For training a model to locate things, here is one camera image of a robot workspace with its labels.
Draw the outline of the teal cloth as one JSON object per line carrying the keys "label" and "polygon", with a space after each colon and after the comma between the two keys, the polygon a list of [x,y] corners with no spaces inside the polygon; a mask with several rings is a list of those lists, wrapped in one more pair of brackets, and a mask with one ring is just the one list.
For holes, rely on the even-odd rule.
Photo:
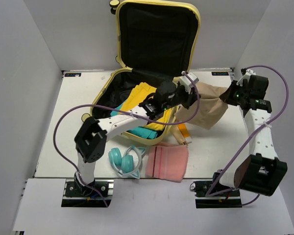
{"label": "teal cloth", "polygon": [[[116,110],[123,110],[123,111],[128,111],[128,108],[125,108],[125,102],[119,105],[118,107],[115,108]],[[117,111],[111,111],[110,116],[113,117],[115,115],[119,114]],[[159,131],[146,128],[146,127],[136,127],[134,129],[128,130],[127,132],[134,134],[140,138],[143,139],[155,139],[159,135]]]}

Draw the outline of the beige cloth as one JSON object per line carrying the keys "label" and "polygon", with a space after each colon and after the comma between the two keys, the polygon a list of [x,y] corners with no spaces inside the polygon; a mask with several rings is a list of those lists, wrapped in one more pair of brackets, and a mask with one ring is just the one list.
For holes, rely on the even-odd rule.
{"label": "beige cloth", "polygon": [[196,87],[200,94],[199,110],[196,115],[190,119],[196,110],[196,102],[189,109],[179,108],[174,115],[177,121],[186,121],[189,124],[209,130],[221,119],[228,109],[228,105],[220,99],[220,95],[227,88],[212,86],[203,82],[198,82]]}

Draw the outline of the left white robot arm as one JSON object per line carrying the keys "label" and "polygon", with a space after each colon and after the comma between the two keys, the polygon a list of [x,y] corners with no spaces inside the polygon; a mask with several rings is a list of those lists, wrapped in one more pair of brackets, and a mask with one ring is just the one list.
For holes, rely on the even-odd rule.
{"label": "left white robot arm", "polygon": [[166,110],[178,105],[188,109],[198,100],[196,82],[182,77],[177,84],[163,82],[154,94],[129,111],[119,110],[117,115],[102,119],[87,118],[74,138],[78,154],[77,190],[82,195],[93,192],[96,161],[103,156],[109,140],[151,122],[159,124]]}

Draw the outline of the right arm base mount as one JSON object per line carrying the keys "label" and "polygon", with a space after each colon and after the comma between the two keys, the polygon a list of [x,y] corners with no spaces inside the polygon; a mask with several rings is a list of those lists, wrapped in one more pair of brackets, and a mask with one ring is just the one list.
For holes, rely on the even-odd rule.
{"label": "right arm base mount", "polygon": [[228,209],[241,208],[241,195],[238,190],[227,191],[212,197],[206,197],[212,181],[194,181],[190,184],[190,191],[195,193],[197,209]]}

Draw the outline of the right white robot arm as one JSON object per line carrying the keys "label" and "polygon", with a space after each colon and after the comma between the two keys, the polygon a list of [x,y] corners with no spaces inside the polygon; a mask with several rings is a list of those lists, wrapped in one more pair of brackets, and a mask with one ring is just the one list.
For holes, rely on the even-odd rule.
{"label": "right white robot arm", "polygon": [[209,195],[223,195],[228,190],[243,189],[272,196],[288,167],[274,149],[271,126],[271,103],[265,100],[269,80],[247,70],[238,81],[220,95],[226,104],[239,106],[248,131],[249,155],[233,171],[227,165],[213,175]]}

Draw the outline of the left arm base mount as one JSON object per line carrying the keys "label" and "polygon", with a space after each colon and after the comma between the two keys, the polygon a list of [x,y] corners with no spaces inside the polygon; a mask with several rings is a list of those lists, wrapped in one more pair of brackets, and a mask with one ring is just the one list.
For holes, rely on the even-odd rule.
{"label": "left arm base mount", "polygon": [[93,186],[103,196],[87,187],[84,192],[78,188],[74,180],[67,180],[64,186],[61,207],[63,208],[106,208],[109,206],[113,195],[113,180],[97,180]]}

